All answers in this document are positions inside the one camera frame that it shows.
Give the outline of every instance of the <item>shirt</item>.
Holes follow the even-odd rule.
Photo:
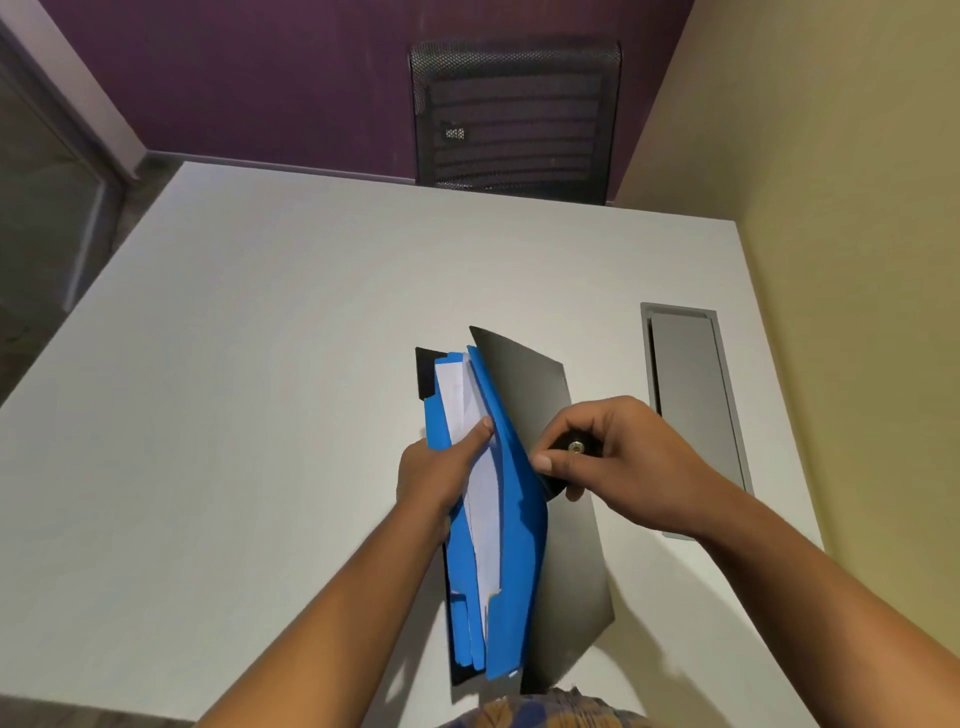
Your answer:
[[[516,695],[470,711],[441,728],[653,728],[645,717],[618,711],[574,688]]]

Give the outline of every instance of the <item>yellow wall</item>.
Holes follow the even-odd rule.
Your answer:
[[[828,550],[960,654],[960,2],[696,0],[616,202],[736,220]]]

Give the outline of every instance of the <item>hand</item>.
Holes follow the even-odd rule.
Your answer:
[[[547,449],[574,427],[603,441],[603,457]],[[742,495],[660,415],[633,397],[586,401],[562,410],[543,431],[530,462],[538,473],[566,480],[570,500],[586,488],[634,523],[687,536],[703,532],[719,498]]]
[[[397,505],[411,504],[443,524],[443,538],[449,531],[450,509],[467,485],[473,463],[493,435],[493,420],[483,418],[463,440],[444,449],[434,450],[426,440],[418,440],[400,456],[396,478]]]

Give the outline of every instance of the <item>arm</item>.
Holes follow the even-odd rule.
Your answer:
[[[431,450],[424,440],[407,448],[396,506],[197,725],[359,725],[491,434],[486,420],[450,449]]]
[[[571,427],[603,440],[604,456],[545,449]],[[635,523],[697,539],[820,725],[960,725],[960,660],[714,471],[646,404],[568,407],[531,461],[569,481],[573,500],[586,488]]]

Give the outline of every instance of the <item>white table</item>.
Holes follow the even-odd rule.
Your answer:
[[[198,717],[390,508],[415,346],[474,324],[646,400],[642,301],[717,311],[756,494],[819,543],[733,223],[184,165],[0,410],[0,692]],[[597,519],[617,621],[565,686],[812,725],[697,544]],[[371,725],[476,704],[442,590]]]

